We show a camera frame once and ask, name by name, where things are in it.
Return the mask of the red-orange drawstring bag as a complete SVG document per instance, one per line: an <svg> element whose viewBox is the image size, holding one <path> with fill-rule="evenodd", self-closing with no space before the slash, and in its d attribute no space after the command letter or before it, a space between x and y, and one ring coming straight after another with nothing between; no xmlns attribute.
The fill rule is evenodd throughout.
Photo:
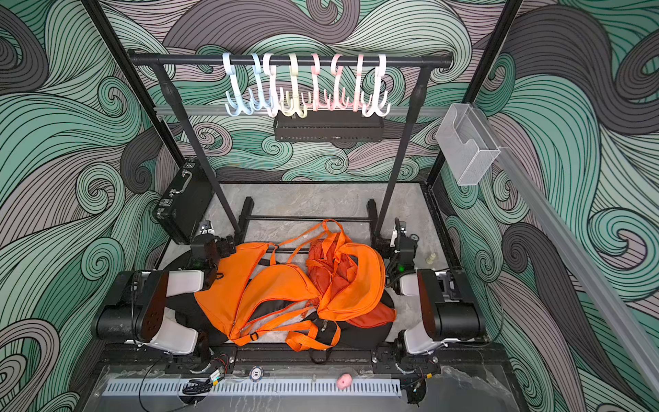
<svg viewBox="0 0 659 412"><path fill-rule="evenodd" d="M307 259L307 276L321 293L319 317L373 328L396 320L396 310L382 302L384 260L360 243L341 243L335 234L315 240Z"/></svg>

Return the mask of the orange sling bag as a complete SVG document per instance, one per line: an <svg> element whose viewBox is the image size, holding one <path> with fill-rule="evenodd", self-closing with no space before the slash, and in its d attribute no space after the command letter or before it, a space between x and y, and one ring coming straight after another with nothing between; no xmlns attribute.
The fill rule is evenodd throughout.
<svg viewBox="0 0 659 412"><path fill-rule="evenodd" d="M271 329L287 327L299 318L307 328L314 313L328 323L347 322L369 329L396 319L396 312L381 308L385 269L382 257L372 247L355 243L339 227L330 230L333 221L325 220L304 233L317 233L303 244L309 245L307 269L288 261L271 260L258 280L262 283L259 305L283 304L271 309L276 317Z"/></svg>

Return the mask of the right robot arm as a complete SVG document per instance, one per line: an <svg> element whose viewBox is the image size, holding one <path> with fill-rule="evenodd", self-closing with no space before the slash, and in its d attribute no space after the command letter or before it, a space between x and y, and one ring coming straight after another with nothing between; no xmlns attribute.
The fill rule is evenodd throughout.
<svg viewBox="0 0 659 412"><path fill-rule="evenodd" d="M396 218L391 239L378 246L389 259L386 288L397 295L417 298L420 322L399 331L393 343L395 357L430 355L451 344L474 344L486 334L486 321L473 290L459 267L418 269L415 256L419 236L408 235Z"/></svg>

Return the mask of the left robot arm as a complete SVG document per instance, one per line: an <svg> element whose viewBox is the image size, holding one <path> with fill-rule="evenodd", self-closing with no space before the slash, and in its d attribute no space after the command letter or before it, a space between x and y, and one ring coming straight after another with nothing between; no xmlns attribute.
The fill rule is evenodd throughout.
<svg viewBox="0 0 659 412"><path fill-rule="evenodd" d="M209 358L209 327L204 315L189 316L168 306L177 297L193 298L223 277L220 262L237 252L235 238L221 238L209 221L199 224L190 251L164 271L117 274L91 322L94 338L106 343L145 345L172 355Z"/></svg>

